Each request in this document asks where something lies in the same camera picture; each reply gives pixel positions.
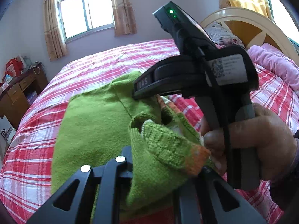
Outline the person right hand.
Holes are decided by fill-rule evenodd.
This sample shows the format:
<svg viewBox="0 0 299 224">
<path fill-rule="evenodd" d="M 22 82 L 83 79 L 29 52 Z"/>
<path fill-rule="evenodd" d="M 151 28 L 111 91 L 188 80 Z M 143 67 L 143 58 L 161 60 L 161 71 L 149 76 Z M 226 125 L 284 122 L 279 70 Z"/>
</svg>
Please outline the person right hand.
<svg viewBox="0 0 299 224">
<path fill-rule="evenodd" d="M 255 118 L 235 122 L 228 126 L 233 148 L 254 148 L 261 163 L 261 179 L 275 180 L 289 173 L 298 163 L 298 140 L 288 126 L 271 110 L 254 103 Z M 207 120 L 201 120 L 204 146 L 211 151 L 217 172 L 226 172 L 224 133 L 212 130 Z"/>
</svg>

